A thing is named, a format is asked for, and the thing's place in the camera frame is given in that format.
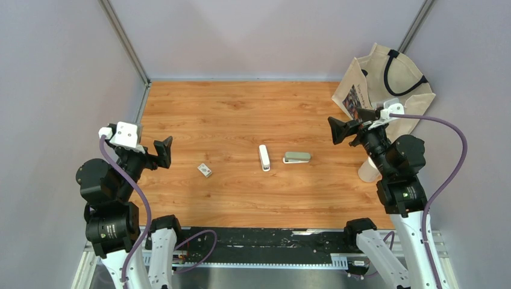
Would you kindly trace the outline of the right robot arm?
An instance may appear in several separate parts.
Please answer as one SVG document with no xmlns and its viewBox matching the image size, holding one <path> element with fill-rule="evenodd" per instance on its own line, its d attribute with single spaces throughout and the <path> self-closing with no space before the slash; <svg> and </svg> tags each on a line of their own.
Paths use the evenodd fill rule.
<svg viewBox="0 0 511 289">
<path fill-rule="evenodd" d="M 425 166 L 424 142 L 412 135 L 390 141 L 386 125 L 328 118 L 333 143 L 353 136 L 350 146 L 363 146 L 381 175 L 377 195 L 390 216 L 406 263 L 393 254 L 369 218 L 347 222 L 343 242 L 352 252 L 363 252 L 389 288 L 446 288 L 432 236 L 426 193 L 418 179 Z"/>
</svg>

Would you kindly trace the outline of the white staple box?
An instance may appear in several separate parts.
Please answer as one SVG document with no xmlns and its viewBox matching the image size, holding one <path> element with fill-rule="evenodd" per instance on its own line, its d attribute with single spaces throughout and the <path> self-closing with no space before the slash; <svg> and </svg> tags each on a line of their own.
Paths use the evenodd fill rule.
<svg viewBox="0 0 511 289">
<path fill-rule="evenodd" d="M 198 166 L 198 170 L 206 177 L 208 178 L 212 174 L 212 170 L 204 163 L 201 163 Z"/>
</svg>

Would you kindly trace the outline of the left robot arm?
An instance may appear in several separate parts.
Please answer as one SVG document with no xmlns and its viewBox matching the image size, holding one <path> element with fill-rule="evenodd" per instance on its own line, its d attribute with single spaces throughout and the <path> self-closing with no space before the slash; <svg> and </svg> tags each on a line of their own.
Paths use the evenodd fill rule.
<svg viewBox="0 0 511 289">
<path fill-rule="evenodd" d="M 155 141 L 156 155 L 113 147 L 99 139 L 103 158 L 86 161 L 76 172 L 80 195 L 86 201 L 85 235 L 102 259 L 116 288 L 171 288 L 173 252 L 182 246 L 184 233 L 175 215 L 151 218 L 146 196 L 137 182 L 145 169 L 171 165 L 173 138 Z"/>
</svg>

